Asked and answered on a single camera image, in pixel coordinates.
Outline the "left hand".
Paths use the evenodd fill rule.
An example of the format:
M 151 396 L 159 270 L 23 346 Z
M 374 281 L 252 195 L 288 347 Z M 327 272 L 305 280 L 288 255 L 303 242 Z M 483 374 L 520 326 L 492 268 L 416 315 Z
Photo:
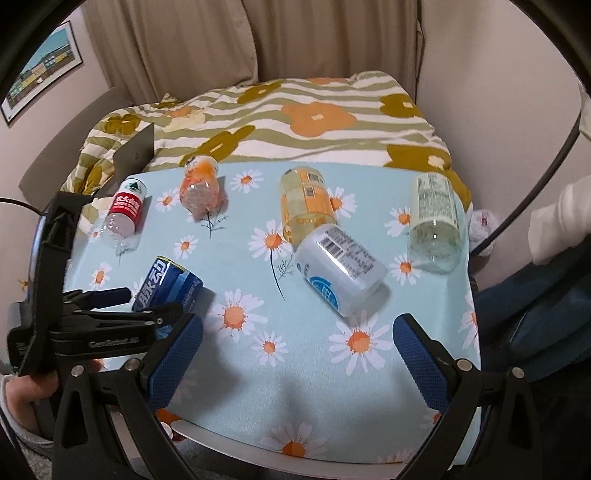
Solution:
M 1 405 L 13 425 L 34 435 L 39 426 L 33 406 L 50 398 L 59 386 L 57 372 L 16 376 L 4 375 L 1 381 Z

